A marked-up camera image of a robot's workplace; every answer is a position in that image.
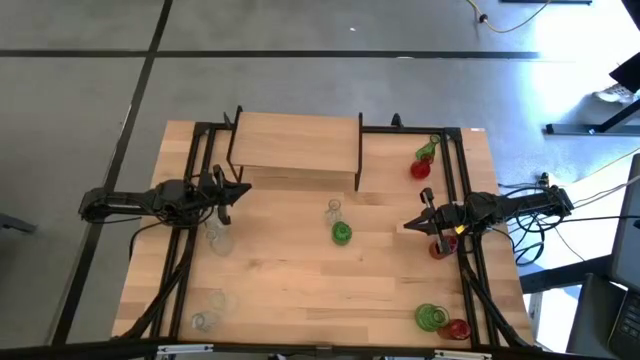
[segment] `person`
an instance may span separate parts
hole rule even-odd
[[[633,22],[640,29],[640,0],[622,0],[622,3]],[[640,90],[640,53],[622,63],[609,73],[609,76],[617,83],[602,91],[594,92],[593,95],[598,99],[622,104],[630,104],[640,99],[640,95],[638,95],[638,90]]]

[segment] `black floor stripe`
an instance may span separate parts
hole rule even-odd
[[[147,50],[5,49],[0,58],[143,58]]]
[[[541,59],[530,51],[385,51],[385,50],[162,50],[159,58],[413,58]]]
[[[162,39],[162,34],[164,33],[172,4],[173,0],[164,1],[162,11],[156,25],[156,30],[153,34],[151,44],[149,45],[150,53],[155,52],[160,46],[160,40]],[[113,191],[115,189],[118,175],[120,174],[120,168],[122,167],[122,162],[124,160],[124,155],[127,151],[129,140],[133,133],[133,127],[140,110],[144,91],[147,87],[147,83],[149,82],[154,60],[155,57],[147,56],[144,64],[142,65],[140,77],[138,78],[138,83],[136,84],[133,98],[131,99],[129,111],[127,112],[127,117],[122,128],[122,133],[120,134],[115,152],[107,170],[107,177],[103,185],[106,191]],[[84,285],[89,275],[89,270],[91,269],[91,262],[93,261],[95,251],[98,246],[101,231],[102,225],[91,224],[88,226],[88,230],[85,233],[85,238],[82,241],[82,253],[78,259],[77,266],[75,267],[73,280],[69,286],[69,291],[62,311],[60,312],[58,324],[52,338],[53,345],[62,345],[67,342],[69,331],[71,330],[73,319],[78,308],[78,304],[80,303],[80,298],[82,297],[82,290],[84,289]]]
[[[54,50],[5,49],[0,58],[413,58],[413,59],[545,59],[535,51],[402,51],[402,50]]]

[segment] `red cup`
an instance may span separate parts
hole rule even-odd
[[[430,173],[431,165],[429,165],[429,161],[416,160],[411,164],[411,176],[413,176],[414,179],[425,179]]]
[[[438,335],[443,339],[466,340],[471,336],[471,327],[462,319],[452,319],[447,326],[438,329]]]
[[[451,249],[451,252],[449,254],[445,254],[440,251],[440,247],[438,246],[437,241],[434,241],[431,243],[431,245],[429,245],[429,253],[431,254],[431,257],[433,257],[436,260],[444,259],[448,255],[455,254],[455,252],[458,250],[457,237],[452,235],[446,235],[444,236],[444,240],[449,243],[449,249]]]

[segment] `wire bundle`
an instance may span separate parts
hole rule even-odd
[[[536,15],[538,15],[542,10],[544,10],[544,8],[546,8],[547,5],[549,5],[552,0],[547,0],[547,2],[545,2],[544,5],[542,5],[542,7],[538,9],[538,11],[534,12],[533,15],[531,15],[527,20],[523,21],[522,23],[512,28],[505,29],[505,30],[497,29],[495,26],[493,26],[489,22],[489,15],[483,13],[482,10],[480,10],[480,7],[473,0],[466,0],[466,1],[469,3],[469,5],[471,5],[471,7],[473,8],[473,11],[476,13],[476,16],[478,16],[478,22],[487,24],[487,27],[493,32],[504,34],[504,33],[508,33],[513,30],[519,29],[520,27],[527,24],[529,21],[533,20],[533,18],[536,17]]]
[[[601,200],[613,193],[615,193],[616,191],[619,191],[621,189],[626,188],[627,186],[630,186],[631,184],[637,182],[638,180],[640,180],[640,175],[633,177],[632,179],[630,179],[628,182],[624,183],[624,184],[620,184],[618,186],[615,186],[611,189],[608,190],[604,190],[604,191],[600,191],[594,195],[591,195],[589,197],[586,197],[584,199],[580,199],[576,202],[574,202],[574,209],[579,209],[581,207],[590,205],[598,200]],[[506,186],[502,186],[502,187],[518,187],[518,190],[512,191],[508,194],[506,194],[506,196],[512,195],[514,193],[517,193],[519,191],[525,191],[525,190],[533,190],[533,191],[549,191],[548,188],[546,187],[538,187],[538,186],[528,186],[529,184],[524,184],[525,186],[523,187],[519,187],[521,184],[516,184],[516,185],[506,185]],[[559,219],[553,223],[548,223],[547,221],[545,221],[546,219],[548,219],[548,216],[545,217],[541,217],[541,214],[534,214],[534,215],[528,215],[526,218],[529,218],[530,221],[526,224],[522,223],[522,220],[520,217],[515,216],[515,222],[508,224],[508,225],[518,225],[518,228],[512,231],[509,231],[509,233],[505,233],[504,231],[501,231],[499,229],[495,229],[495,228],[491,228],[490,230],[493,231],[497,231],[503,235],[505,235],[506,237],[509,238],[509,240],[511,241],[511,247],[513,250],[514,255],[516,255],[516,265],[518,266],[527,266],[527,265],[531,265],[533,264],[535,261],[537,261],[540,256],[542,256],[542,252],[544,251],[544,242],[545,242],[545,232],[548,230],[555,230],[555,232],[558,234],[558,236],[560,237],[560,240],[565,244],[565,246],[569,249],[569,251],[571,251],[576,257],[578,257],[581,261],[585,261],[585,259],[580,256],[580,254],[578,254],[574,249],[571,248],[571,246],[569,246],[569,244],[567,243],[567,241],[564,239],[564,237],[562,236],[562,234],[560,233],[560,231],[557,229],[557,227],[565,222],[577,222],[577,221],[591,221],[591,220],[605,220],[605,219],[637,219],[640,218],[640,216],[638,215],[628,215],[628,216],[600,216],[600,217],[591,217],[591,218],[578,218],[578,219],[565,219],[564,216],[559,217]],[[524,233],[522,234],[522,237],[520,238],[520,240],[518,240],[518,242],[514,242],[513,238],[511,237],[511,234],[516,232],[516,231],[520,231],[523,230]],[[537,233],[540,234],[540,241],[536,242],[532,245],[528,245],[526,247],[523,248],[519,248],[520,245],[523,243],[525,237],[527,236],[527,234],[529,233]],[[537,248],[537,252],[534,255],[533,259],[531,260],[527,260],[527,261],[520,261],[520,259],[530,250],[532,249],[536,249]]]

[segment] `white cable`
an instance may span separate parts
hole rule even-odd
[[[487,24],[487,26],[489,27],[489,29],[491,29],[491,31],[499,33],[499,34],[504,34],[504,33],[508,33],[511,32],[515,29],[520,28],[521,26],[524,26],[526,23],[528,23],[529,21],[531,21],[534,17],[536,17],[536,15],[538,15],[542,10],[544,10],[544,8],[547,7],[547,5],[549,5],[551,3],[552,0],[547,0],[547,2],[542,5],[542,7],[540,9],[538,9],[538,11],[534,12],[533,15],[531,15],[527,20],[525,20],[524,22],[522,22],[519,25],[516,25],[514,27],[512,27],[511,29],[507,29],[507,30],[500,30],[500,29],[496,29],[493,25],[491,25],[491,23],[489,22],[489,15],[485,14],[482,12],[482,10],[480,10],[480,7],[478,7],[478,5],[476,5],[476,3],[473,0],[466,0],[469,5],[471,5],[471,7],[473,7],[473,11],[475,11],[476,15],[480,15],[479,17],[479,21],[483,22],[485,24]]]
[[[627,183],[625,183],[625,184],[620,184],[620,185],[618,185],[618,186],[616,186],[616,187],[614,187],[614,188],[612,188],[612,189],[610,189],[610,190],[607,190],[608,192],[607,192],[606,194],[604,194],[604,195],[600,196],[600,197],[597,197],[597,198],[595,198],[595,199],[593,199],[593,200],[587,201],[587,202],[586,202],[586,203],[584,203],[584,204],[580,204],[580,205],[576,206],[576,207],[574,208],[574,210],[575,210],[575,209],[579,209],[579,208],[581,208],[581,207],[585,207],[585,206],[587,206],[587,205],[589,205],[589,204],[592,204],[592,203],[594,203],[594,202],[596,202],[596,201],[598,201],[598,200],[600,200],[600,199],[602,199],[602,198],[605,198],[605,197],[607,197],[607,196],[609,196],[609,195],[613,194],[614,192],[616,192],[616,191],[618,191],[618,190],[620,190],[620,189],[624,189],[624,188],[626,188],[627,186],[629,186],[629,185],[633,184],[634,182],[636,182],[636,181],[638,181],[638,180],[640,180],[640,175],[638,175],[638,176],[636,176],[636,177],[632,178],[631,180],[629,180],[629,181],[628,181]],[[590,198],[592,198],[592,197],[593,197],[593,196],[588,197],[588,198],[583,199],[583,200],[578,200],[578,201],[576,201],[576,203],[578,203],[578,202],[580,202],[580,201],[584,201],[584,200],[590,199]]]
[[[613,164],[617,163],[618,161],[620,161],[620,160],[622,160],[622,159],[624,159],[624,158],[626,158],[626,157],[628,157],[628,156],[631,156],[631,155],[633,155],[633,154],[637,153],[638,151],[640,151],[640,147],[639,147],[639,148],[635,148],[635,149],[633,149],[633,151],[628,152],[628,153],[626,153],[626,154],[624,154],[624,155],[620,156],[619,158],[617,158],[617,159],[613,160],[612,162],[610,162],[610,163],[608,163],[608,164],[604,165],[603,167],[601,167],[601,168],[599,168],[598,170],[596,170],[596,171],[592,172],[591,174],[589,174],[589,175],[587,175],[587,176],[583,177],[582,179],[580,179],[580,180],[576,180],[576,181],[572,182],[571,184],[567,184],[567,186],[569,186],[569,185],[573,185],[573,184],[577,184],[577,183],[581,182],[582,180],[588,179],[588,178],[592,177],[593,175],[595,175],[595,174],[599,173],[600,171],[602,171],[602,170],[604,170],[604,169],[608,168],[609,166],[611,166],[611,165],[613,165]]]

